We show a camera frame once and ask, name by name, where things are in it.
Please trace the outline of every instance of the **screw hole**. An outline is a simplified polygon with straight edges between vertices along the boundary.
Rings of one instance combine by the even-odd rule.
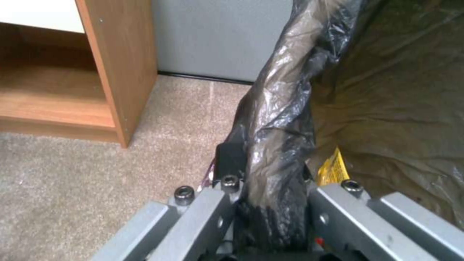
[[[327,225],[329,223],[329,215],[327,215],[326,213],[322,213],[319,216],[319,219],[321,220],[322,224],[324,224],[324,225]]]
[[[218,219],[218,228],[221,228],[222,224],[224,224],[224,219],[220,216]]]
[[[235,178],[232,177],[232,176],[227,176],[224,178],[224,181],[227,182],[227,183],[233,183],[235,182]]]

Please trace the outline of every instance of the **bolt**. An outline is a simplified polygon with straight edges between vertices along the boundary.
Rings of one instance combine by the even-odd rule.
[[[190,186],[180,186],[174,191],[174,200],[179,206],[188,206],[194,199],[195,191]]]
[[[221,179],[221,189],[225,193],[234,193],[240,189],[240,180],[235,175],[226,175]]]
[[[342,188],[348,191],[351,195],[356,198],[359,198],[364,191],[364,188],[355,180],[345,179],[341,183]]]

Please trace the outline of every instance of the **plastic bag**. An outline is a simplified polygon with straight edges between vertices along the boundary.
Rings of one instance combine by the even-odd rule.
[[[338,146],[372,196],[399,191],[464,229],[464,1],[390,0],[314,79],[315,171]]]
[[[247,162],[239,249],[307,247],[301,173],[305,161],[317,173],[337,145],[370,194],[402,192],[463,228],[463,6],[294,1],[226,139]]]
[[[238,242],[264,251],[307,248],[302,173],[315,147],[309,80],[339,61],[362,3],[295,0],[273,55],[241,100],[226,140],[242,143],[247,156]]]

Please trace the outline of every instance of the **wooden shelf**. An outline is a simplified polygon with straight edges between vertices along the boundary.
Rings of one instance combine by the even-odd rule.
[[[24,45],[0,68],[0,119],[115,129],[90,51]]]
[[[127,148],[157,76],[151,0],[42,4],[0,3],[20,18],[0,19],[0,131]],[[77,15],[85,33],[62,27]]]

